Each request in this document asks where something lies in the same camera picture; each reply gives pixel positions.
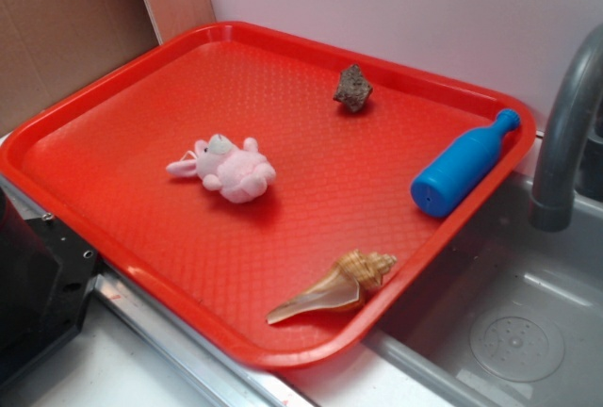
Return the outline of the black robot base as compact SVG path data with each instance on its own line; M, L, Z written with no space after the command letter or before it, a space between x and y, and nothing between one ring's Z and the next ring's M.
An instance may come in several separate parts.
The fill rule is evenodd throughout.
M62 220L25 219L1 194L1 387L76 337L98 252Z

